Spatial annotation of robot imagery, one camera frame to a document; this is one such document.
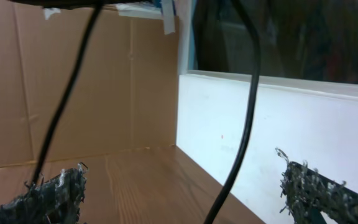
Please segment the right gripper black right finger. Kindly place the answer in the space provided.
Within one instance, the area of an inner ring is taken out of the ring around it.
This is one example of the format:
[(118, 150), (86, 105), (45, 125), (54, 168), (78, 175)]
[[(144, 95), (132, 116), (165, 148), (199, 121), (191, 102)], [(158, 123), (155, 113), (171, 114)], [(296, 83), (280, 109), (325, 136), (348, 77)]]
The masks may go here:
[(358, 224), (358, 193), (346, 188), (345, 181), (339, 184), (310, 169), (306, 161), (299, 164), (281, 149), (275, 150), (287, 164), (280, 184), (286, 197), (282, 210), (288, 210), (295, 223), (326, 223), (325, 213), (336, 223)]

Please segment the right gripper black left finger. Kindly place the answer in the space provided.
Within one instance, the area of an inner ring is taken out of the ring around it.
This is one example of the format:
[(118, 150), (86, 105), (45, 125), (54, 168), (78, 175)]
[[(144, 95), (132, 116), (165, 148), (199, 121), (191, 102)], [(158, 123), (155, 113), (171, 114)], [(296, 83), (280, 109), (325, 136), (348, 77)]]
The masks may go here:
[(85, 199), (88, 167), (63, 169), (40, 185), (28, 185), (27, 192), (0, 206), (0, 224), (77, 224), (80, 203)]

